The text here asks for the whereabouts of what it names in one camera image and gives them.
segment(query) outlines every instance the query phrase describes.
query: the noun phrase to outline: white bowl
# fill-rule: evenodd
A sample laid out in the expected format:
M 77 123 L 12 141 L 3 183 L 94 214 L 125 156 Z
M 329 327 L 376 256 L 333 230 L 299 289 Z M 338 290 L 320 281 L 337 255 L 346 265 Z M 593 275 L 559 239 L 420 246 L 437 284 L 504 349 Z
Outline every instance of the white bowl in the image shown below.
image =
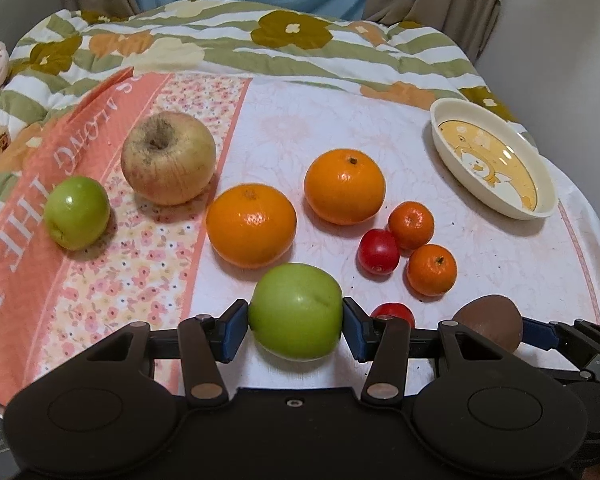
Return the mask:
M 433 142 L 440 157 L 476 198 L 499 213 L 520 220 L 546 218 L 555 211 L 558 195 L 542 157 L 509 123 L 486 108 L 455 98 L 438 99 L 431 105 L 430 113 Z M 471 128 L 463 130 L 459 125 L 460 130 L 445 129 L 448 135 L 458 136 L 459 145 L 453 148 L 440 129 L 447 121 L 462 121 L 482 131 L 474 132 L 468 139 L 460 136 L 460 131 L 471 134 Z M 531 197 L 520 194 L 523 185 L 525 189 L 535 188 L 535 193 L 531 192 Z

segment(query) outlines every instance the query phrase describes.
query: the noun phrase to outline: floral blanket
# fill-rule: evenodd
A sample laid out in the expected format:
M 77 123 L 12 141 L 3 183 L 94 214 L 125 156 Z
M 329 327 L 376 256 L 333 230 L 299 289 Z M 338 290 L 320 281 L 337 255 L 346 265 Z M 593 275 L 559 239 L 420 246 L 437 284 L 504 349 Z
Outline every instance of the floral blanket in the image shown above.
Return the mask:
M 182 0 L 125 20 L 60 10 L 11 54 L 0 90 L 0 204 L 43 126 L 127 67 L 272 76 L 423 109 L 464 97 L 526 135 L 462 50 L 414 22 L 343 22 L 230 0 Z

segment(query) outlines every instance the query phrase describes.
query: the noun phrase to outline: orange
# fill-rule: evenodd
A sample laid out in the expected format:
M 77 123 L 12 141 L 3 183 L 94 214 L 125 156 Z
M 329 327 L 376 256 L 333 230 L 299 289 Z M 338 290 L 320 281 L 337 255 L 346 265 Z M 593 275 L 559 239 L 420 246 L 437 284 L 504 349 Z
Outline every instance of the orange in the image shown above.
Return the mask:
M 416 292 L 423 296 L 440 296 L 454 286 L 458 267 L 453 255 L 444 247 L 429 244 L 413 251 L 405 273 Z
M 304 196 L 323 220 L 353 225 L 375 215 L 384 202 L 384 176 L 358 150 L 332 150 L 316 158 L 304 176 Z
M 265 184 L 240 184 L 220 195 L 206 212 L 206 232 L 216 252 L 246 269 L 282 256 L 296 235 L 296 210 Z
M 433 237 L 433 215 L 419 202 L 402 202 L 389 215 L 387 228 L 401 249 L 417 249 Z

